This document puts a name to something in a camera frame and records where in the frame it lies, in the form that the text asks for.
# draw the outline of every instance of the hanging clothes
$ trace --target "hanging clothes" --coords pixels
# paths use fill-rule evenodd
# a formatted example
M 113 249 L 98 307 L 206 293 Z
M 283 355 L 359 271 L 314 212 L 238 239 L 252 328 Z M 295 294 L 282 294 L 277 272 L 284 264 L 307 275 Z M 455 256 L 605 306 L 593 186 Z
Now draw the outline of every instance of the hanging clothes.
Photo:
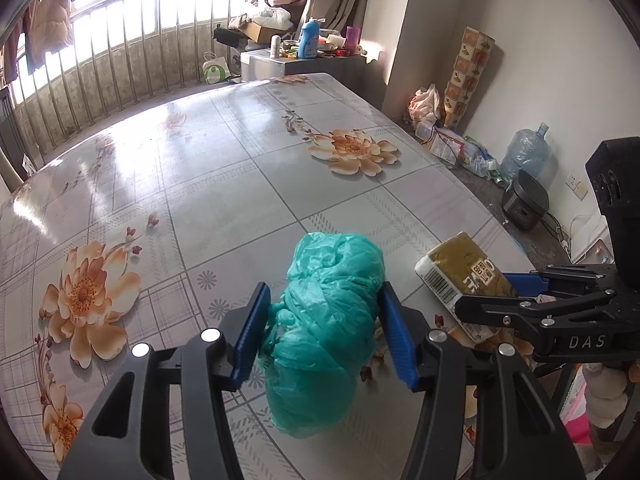
M 74 42 L 69 21 L 74 0 L 42 0 L 31 22 L 30 38 L 33 68 L 44 64 L 46 52 L 58 52 Z
M 31 53 L 31 40 L 29 30 L 31 29 L 31 23 L 33 16 L 40 0 L 32 0 L 27 6 L 22 18 L 14 25 L 13 30 L 9 34 L 9 37 L 2 49 L 2 64 L 4 65 L 4 82 L 6 84 L 11 83 L 18 79 L 18 40 L 20 35 L 24 32 L 25 37 L 25 49 L 27 51 L 27 64 L 30 65 L 33 60 Z

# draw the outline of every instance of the teal plastic bag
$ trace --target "teal plastic bag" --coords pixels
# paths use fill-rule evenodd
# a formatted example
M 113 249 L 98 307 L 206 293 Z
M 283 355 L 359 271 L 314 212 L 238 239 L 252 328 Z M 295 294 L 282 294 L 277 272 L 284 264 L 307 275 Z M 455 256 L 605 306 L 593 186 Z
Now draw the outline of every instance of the teal plastic bag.
M 306 437 L 340 422 L 356 376 L 376 349 L 382 251 L 364 236 L 310 233 L 296 246 L 289 286 L 270 306 L 260 348 L 274 425 Z

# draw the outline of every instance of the black device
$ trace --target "black device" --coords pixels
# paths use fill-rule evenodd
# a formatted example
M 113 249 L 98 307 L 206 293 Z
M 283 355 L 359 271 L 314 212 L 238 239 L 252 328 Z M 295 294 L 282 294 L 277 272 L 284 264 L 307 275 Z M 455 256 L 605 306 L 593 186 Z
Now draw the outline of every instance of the black device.
M 621 362 L 640 357 L 640 137 L 604 140 L 586 170 L 607 218 L 615 265 L 555 267 L 509 275 L 519 298 L 463 296 L 465 322 L 519 330 L 538 362 Z M 558 298 L 537 304 L 538 294 Z
M 549 210 L 549 196 L 542 184 L 520 170 L 502 196 L 502 210 L 517 227 L 528 231 Z
M 218 329 L 158 352 L 136 345 L 85 418 L 58 479 L 173 479 L 169 384 L 182 389 L 191 479 L 244 478 L 222 391 L 235 391 L 246 378 L 269 302 L 268 287 L 259 283 L 249 305 L 227 313 Z M 467 384 L 479 392 L 474 480 L 584 480 L 554 407 L 513 346 L 463 347 L 401 306 L 389 283 L 378 303 L 398 375 L 414 392 L 425 392 L 402 480 L 456 477 Z

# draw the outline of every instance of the floral tablecloth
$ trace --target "floral tablecloth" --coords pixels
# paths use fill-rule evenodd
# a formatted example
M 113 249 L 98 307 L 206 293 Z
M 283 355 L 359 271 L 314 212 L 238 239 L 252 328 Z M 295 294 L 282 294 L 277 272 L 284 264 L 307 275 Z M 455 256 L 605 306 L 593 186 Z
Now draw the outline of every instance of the floral tablecloth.
M 51 479 L 133 345 L 185 343 L 246 304 L 258 281 L 277 298 L 305 232 L 366 235 L 402 302 L 445 325 L 454 321 L 414 273 L 440 241 L 466 231 L 502 270 L 532 268 L 446 168 L 323 74 L 139 113 L 52 161 L 0 213 L 0 399 Z M 398 478 L 422 398 L 388 358 L 373 376 L 338 427 L 297 440 L 273 427 L 254 365 L 225 395 L 245 478 Z M 182 480 L 179 387 L 170 409 Z M 463 439 L 461 471 L 470 448 Z

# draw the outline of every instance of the concrete floor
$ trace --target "concrete floor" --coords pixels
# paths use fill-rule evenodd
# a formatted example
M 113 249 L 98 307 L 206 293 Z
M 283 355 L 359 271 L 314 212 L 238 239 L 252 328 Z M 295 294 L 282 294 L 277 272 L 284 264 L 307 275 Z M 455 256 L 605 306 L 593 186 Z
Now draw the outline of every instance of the concrete floor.
M 454 168 L 451 172 L 478 197 L 478 200 L 495 219 L 518 241 L 536 269 L 541 269 L 548 264 L 571 265 L 571 260 L 560 242 L 541 223 L 538 223 L 531 231 L 521 231 L 513 223 L 505 223 L 506 217 L 500 205 L 504 191 L 492 181 L 475 176 L 463 168 Z

